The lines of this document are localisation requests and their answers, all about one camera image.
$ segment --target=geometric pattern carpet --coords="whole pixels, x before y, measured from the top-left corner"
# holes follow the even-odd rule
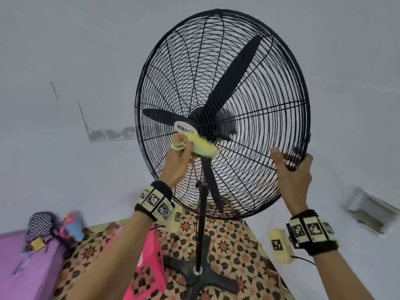
[[[86,267],[101,254],[106,242],[113,236],[119,224],[110,222],[102,232],[86,231],[82,242],[75,245],[70,259],[65,261],[61,271],[54,299],[65,300],[67,291],[74,286],[77,278]],[[206,287],[199,294],[201,300],[284,300],[278,287],[277,272],[266,267],[258,252],[258,244],[245,230],[242,221],[206,219],[206,234],[211,236],[208,260],[215,272],[236,279],[240,292],[233,295],[218,288]],[[181,228],[177,234],[157,231],[158,240],[165,255],[176,258],[191,259],[196,256],[196,215],[186,211],[181,219]],[[182,275],[165,269],[167,290],[164,293],[155,291],[151,299],[183,299],[186,290]],[[150,288],[155,281],[148,266],[135,273],[131,288],[135,295]]]

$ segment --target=wire grille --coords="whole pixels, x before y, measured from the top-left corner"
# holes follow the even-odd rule
[[[237,11],[215,9],[189,17],[168,31],[149,55],[136,91],[136,131],[152,176],[158,179],[170,148],[173,127],[148,117],[144,108],[189,116],[209,93],[243,46],[255,35],[261,44],[247,72],[224,105],[235,121],[232,141],[218,141],[212,168],[223,197],[224,213],[207,200],[205,215],[235,219],[254,215],[280,197],[269,149],[276,146],[304,157],[310,131],[306,84],[292,52],[261,21]],[[189,166],[175,187],[174,200],[198,211],[201,161]]]

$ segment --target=cleaning brush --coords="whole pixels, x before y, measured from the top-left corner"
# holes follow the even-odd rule
[[[217,148],[209,141],[201,138],[195,134],[186,134],[188,141],[194,143],[193,152],[204,157],[214,158],[217,155]],[[185,149],[185,143],[182,141],[180,143],[171,144],[171,148],[177,151]]]

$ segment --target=black fan blade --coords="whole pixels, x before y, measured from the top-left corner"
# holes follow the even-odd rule
[[[215,176],[213,170],[211,168],[211,158],[202,157],[201,164],[203,166],[204,177],[206,178],[206,183],[210,194],[215,202],[220,213],[224,213],[224,205],[221,200],[220,191],[218,190],[217,181],[215,180]]]
[[[176,121],[183,121],[189,124],[193,124],[192,121],[182,115],[174,114],[167,110],[158,110],[153,108],[143,109],[143,115],[153,119],[154,121],[173,126]]]
[[[213,91],[209,94],[207,102],[200,113],[200,118],[203,121],[208,122],[212,120],[231,97],[250,66],[260,43],[261,37],[259,35],[254,36],[229,65]]]

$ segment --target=stand fan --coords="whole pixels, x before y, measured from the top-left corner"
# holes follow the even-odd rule
[[[213,142],[214,159],[194,160],[173,189],[173,200],[197,213],[196,258],[164,257],[183,274],[185,299],[216,286],[237,294],[235,279],[210,268],[206,216],[234,220],[255,215],[280,197],[269,149],[303,155],[310,136],[304,77],[292,52],[261,21],[238,11],[195,14],[168,31],[152,50],[135,98],[136,133],[158,179],[178,125]]]

